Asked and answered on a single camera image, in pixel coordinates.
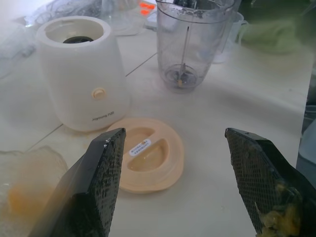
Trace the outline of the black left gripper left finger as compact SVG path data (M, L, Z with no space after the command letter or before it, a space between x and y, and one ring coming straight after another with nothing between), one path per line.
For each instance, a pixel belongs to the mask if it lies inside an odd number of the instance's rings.
M63 175L29 237L108 237L116 206L126 130L93 139Z

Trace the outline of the clear measuring cup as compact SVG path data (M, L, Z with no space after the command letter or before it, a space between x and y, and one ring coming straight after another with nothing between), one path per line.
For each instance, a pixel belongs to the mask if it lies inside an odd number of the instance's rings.
M241 44L241 39L248 24L249 23L244 19L243 15L237 12L231 26L230 33L226 37L223 49L218 50L214 57L214 64L224 63L229 58L230 54L233 51L233 48L236 45L236 41L238 44Z

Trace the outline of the clear glass flask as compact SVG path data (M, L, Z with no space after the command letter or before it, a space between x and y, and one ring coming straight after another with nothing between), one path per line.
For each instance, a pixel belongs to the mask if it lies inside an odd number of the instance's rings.
M134 36L141 32L144 17L141 15L142 0L110 0L108 23L118 37Z

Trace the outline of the white power strip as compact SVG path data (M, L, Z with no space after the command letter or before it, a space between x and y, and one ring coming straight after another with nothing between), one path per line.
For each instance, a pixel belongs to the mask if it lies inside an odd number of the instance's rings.
M147 29L151 29L155 31L157 29L157 13L158 13L156 0L145 0L145 2L148 2L154 5L154 9L151 11L151 13L149 14L149 16L147 17L145 21L145 27Z

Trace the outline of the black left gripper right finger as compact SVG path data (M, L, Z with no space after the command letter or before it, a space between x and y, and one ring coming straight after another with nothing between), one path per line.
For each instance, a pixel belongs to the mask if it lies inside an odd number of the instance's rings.
M316 237L316 189L277 147L227 128L231 165L255 237Z

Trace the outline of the cream blender lid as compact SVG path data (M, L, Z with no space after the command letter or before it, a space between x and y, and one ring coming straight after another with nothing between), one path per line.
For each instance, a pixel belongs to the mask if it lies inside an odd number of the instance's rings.
M184 146L178 133L153 118L125 118L108 130L124 128L120 189L153 193L174 185L184 170Z

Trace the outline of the white blender base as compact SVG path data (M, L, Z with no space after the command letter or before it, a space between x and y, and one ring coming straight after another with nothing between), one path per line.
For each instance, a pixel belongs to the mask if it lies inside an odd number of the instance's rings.
M88 132L123 118L130 93L117 39L105 21L88 16L51 20L36 34L42 76L57 117Z

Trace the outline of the clear plastic bag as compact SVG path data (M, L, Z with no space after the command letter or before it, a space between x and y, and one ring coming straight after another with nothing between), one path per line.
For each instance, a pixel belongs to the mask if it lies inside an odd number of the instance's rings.
M12 21L0 21L0 79L13 70L18 61L35 51L35 30L66 16L101 15L102 0L49 0L28 15Z

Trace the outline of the clear blender jar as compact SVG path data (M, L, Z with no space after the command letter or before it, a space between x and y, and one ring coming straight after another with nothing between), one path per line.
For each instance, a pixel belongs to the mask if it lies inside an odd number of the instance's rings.
M213 62L235 0L156 0L158 70L176 92L199 86Z

